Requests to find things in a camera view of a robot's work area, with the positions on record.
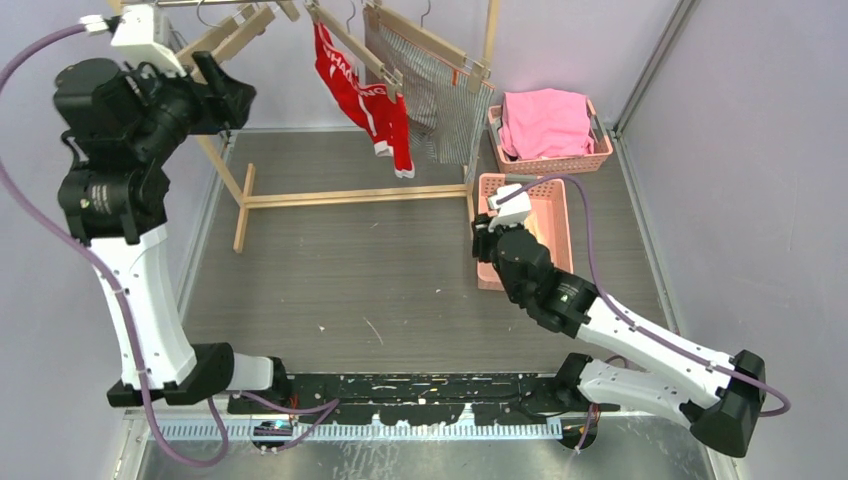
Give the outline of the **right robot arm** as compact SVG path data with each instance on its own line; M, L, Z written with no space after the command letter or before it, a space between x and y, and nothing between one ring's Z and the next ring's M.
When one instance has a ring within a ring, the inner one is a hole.
M509 301L539 326L638 365L627 370L568 355L554 386L562 407L577 411L594 403L644 411L684 426L719 453L747 455L766 397L766 364L759 355L714 351L630 312L594 283L556 267L549 249L522 224L499 225L479 214L471 229L473 257L492 265Z

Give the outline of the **cream underwear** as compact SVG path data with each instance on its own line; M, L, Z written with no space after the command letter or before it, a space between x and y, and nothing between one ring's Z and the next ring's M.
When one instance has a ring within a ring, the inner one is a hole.
M536 241L546 247L549 246L547 227L544 219L537 212L530 212L524 221L524 228L534 236Z

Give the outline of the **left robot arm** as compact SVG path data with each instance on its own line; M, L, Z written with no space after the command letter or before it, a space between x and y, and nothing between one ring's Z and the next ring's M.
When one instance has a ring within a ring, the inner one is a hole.
M243 126L256 91L230 77L207 51L198 75L150 61L82 61L56 78L53 103L67 128L72 165L58 190L69 234L90 256L122 355L108 390L115 408L164 400L193 405L249 391L269 413L285 409L291 382L276 357L237 353L226 342L189 342L167 267L164 164L192 135Z

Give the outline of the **red underwear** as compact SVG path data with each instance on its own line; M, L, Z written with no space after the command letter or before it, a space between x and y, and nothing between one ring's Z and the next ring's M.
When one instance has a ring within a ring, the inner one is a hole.
M414 177L404 98L390 96L384 84L361 84L353 64L335 48L326 26L315 23L313 32L315 70L339 109L366 132L376 156L392 159L397 177Z

